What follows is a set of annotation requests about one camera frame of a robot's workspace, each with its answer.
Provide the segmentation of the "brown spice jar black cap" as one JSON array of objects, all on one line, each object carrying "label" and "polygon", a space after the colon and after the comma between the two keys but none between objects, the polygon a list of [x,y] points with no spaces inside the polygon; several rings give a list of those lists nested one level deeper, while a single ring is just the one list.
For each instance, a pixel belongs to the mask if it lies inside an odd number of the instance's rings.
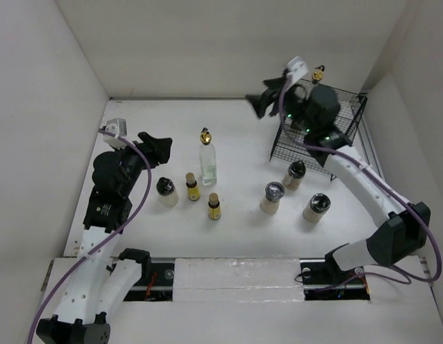
[{"label": "brown spice jar black cap", "polygon": [[302,183],[306,172],[307,168],[303,161],[295,161],[291,163],[282,180],[282,185],[287,190],[296,191]]}]

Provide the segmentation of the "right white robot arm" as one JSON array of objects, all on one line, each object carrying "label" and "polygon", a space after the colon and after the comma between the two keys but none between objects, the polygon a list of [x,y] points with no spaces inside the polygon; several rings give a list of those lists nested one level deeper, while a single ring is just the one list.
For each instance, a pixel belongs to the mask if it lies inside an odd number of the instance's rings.
[{"label": "right white robot arm", "polygon": [[370,214],[377,229],[366,239],[339,246],[325,255],[315,272],[328,283],[342,283],[351,270],[378,265],[402,275],[409,284],[415,276],[396,266],[404,257],[421,249],[433,237],[428,228],[431,211],[419,202],[411,203],[383,181],[360,157],[351,139],[338,128],[335,119],[341,106],[337,92],[326,85],[316,85],[305,96],[297,95],[301,85],[283,75],[265,80],[260,95],[247,94],[246,101],[258,118],[270,108],[271,116],[304,132],[298,141],[325,170],[337,176]]}]

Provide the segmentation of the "small yellow bottle cork cap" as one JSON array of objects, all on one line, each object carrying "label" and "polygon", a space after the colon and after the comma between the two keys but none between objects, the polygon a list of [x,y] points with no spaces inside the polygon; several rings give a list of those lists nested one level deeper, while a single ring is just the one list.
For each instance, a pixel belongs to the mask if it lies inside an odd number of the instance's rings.
[{"label": "small yellow bottle cork cap", "polygon": [[200,199],[200,191],[199,186],[196,181],[195,175],[191,172],[187,173],[186,176],[186,187],[187,187],[187,195],[191,201],[198,201]]},{"label": "small yellow bottle cork cap", "polygon": [[217,193],[211,193],[208,200],[209,213],[211,220],[218,220],[221,217],[220,200]]}]

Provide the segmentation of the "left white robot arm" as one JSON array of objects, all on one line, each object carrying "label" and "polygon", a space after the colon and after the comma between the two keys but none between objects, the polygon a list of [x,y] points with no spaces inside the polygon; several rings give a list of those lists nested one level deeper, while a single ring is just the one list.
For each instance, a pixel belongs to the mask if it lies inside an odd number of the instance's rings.
[{"label": "left white robot arm", "polygon": [[171,138],[146,132],[130,142],[99,131],[112,148],[93,161],[93,187],[83,220],[77,261],[43,301],[29,333],[43,343],[107,343],[109,318],[130,288],[152,274],[149,252],[125,249],[110,259],[125,227],[138,215],[151,191],[151,170],[168,163]]}]

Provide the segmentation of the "glass bottle with dark liquid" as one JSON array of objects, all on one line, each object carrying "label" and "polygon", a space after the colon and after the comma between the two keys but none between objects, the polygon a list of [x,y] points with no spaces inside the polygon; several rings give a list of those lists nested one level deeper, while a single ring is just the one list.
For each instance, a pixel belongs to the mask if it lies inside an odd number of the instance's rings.
[{"label": "glass bottle with dark liquid", "polygon": [[325,66],[323,64],[314,69],[313,74],[311,76],[311,82],[313,85],[317,85],[320,83],[320,81],[323,78],[324,71],[325,71]]}]

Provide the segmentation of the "white spice jar black cap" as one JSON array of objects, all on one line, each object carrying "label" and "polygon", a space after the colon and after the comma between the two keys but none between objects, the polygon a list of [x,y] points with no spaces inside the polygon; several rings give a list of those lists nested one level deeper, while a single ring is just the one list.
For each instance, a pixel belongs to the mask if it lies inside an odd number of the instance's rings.
[{"label": "white spice jar black cap", "polygon": [[158,200],[164,206],[174,207],[178,203],[178,192],[171,179],[160,177],[156,184],[156,190],[158,192]]}]

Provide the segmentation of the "clear glass oil bottle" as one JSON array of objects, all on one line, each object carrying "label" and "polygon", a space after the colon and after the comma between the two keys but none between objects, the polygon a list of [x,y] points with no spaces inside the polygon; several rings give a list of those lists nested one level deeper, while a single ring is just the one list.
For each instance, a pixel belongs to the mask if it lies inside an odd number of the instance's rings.
[{"label": "clear glass oil bottle", "polygon": [[201,179],[204,185],[214,185],[217,182],[216,151],[211,143],[212,136],[208,128],[201,130],[199,140],[199,161],[201,167]]}]

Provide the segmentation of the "spice jar black lid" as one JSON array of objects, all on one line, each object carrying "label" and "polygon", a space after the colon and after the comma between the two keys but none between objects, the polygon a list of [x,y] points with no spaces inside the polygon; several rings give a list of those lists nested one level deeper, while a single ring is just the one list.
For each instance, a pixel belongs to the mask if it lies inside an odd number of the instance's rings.
[{"label": "spice jar black lid", "polygon": [[311,197],[303,210],[303,217],[311,223],[318,223],[331,206],[331,201],[324,193],[317,193]]}]

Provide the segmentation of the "spice jar silver lid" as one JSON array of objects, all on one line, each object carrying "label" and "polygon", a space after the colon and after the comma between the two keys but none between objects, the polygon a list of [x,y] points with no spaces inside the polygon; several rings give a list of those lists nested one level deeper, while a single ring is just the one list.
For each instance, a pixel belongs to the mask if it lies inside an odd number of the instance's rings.
[{"label": "spice jar silver lid", "polygon": [[260,208],[269,215],[274,215],[280,206],[280,200],[285,195],[285,187],[276,181],[265,186],[265,196],[260,203]]}]

